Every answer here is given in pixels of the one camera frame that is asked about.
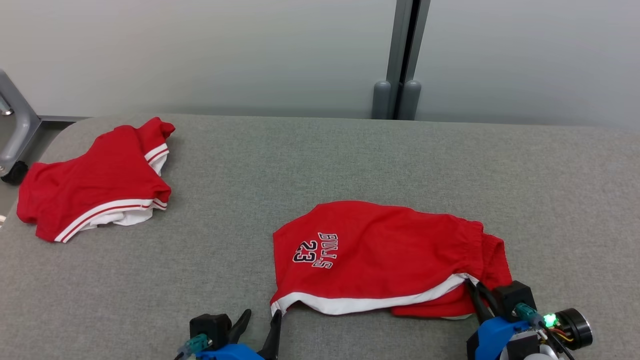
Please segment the floor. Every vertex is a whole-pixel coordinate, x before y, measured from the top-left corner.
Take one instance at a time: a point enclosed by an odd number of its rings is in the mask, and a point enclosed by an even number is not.
[[[21,160],[28,165],[38,161],[53,139],[69,125],[70,123],[68,122],[43,122]],[[0,149],[7,143],[14,129],[15,119],[13,116],[0,116]],[[13,203],[17,199],[18,186],[12,186],[0,181],[0,220],[3,216],[9,214],[9,210],[11,210]]]

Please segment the robotic arm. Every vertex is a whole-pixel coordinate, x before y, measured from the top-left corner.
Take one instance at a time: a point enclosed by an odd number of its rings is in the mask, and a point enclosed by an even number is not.
[[[465,285],[480,323],[467,340],[468,360],[575,360],[569,349],[593,342],[589,323],[576,309],[542,316],[531,288],[519,281],[493,291],[468,279]]]
[[[570,350],[593,342],[591,327],[576,309],[548,315],[536,310],[530,287],[514,281],[490,291],[481,282],[465,281],[480,326],[467,340],[468,360],[575,360]],[[278,360],[282,313],[276,311],[262,350],[239,344],[251,310],[232,326],[226,314],[200,315],[189,322],[191,339],[174,360]]]

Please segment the folded clothing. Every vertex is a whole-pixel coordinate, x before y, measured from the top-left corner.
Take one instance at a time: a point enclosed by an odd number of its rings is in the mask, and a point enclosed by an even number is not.
[[[482,223],[400,206],[320,204],[276,231],[273,247],[272,313],[300,301],[329,315],[454,318],[474,313],[465,279],[511,283],[504,242]]]
[[[171,195],[160,170],[174,130],[155,117],[98,136],[76,159],[33,164],[20,186],[18,217],[37,224],[39,238],[63,243],[100,224],[148,220],[154,208],[166,209]]]

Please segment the white wall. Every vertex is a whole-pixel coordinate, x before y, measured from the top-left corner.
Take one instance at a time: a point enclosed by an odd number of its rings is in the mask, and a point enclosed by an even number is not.
[[[416,119],[640,129],[637,0],[431,0]]]
[[[390,0],[3,0],[0,68],[39,115],[370,117]]]

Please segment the black caster wheel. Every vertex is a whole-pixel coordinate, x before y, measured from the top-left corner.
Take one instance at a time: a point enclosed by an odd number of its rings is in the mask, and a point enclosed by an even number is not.
[[[27,171],[29,171],[29,167],[24,161],[16,161],[9,173],[0,179],[10,185],[20,185],[27,175]]]

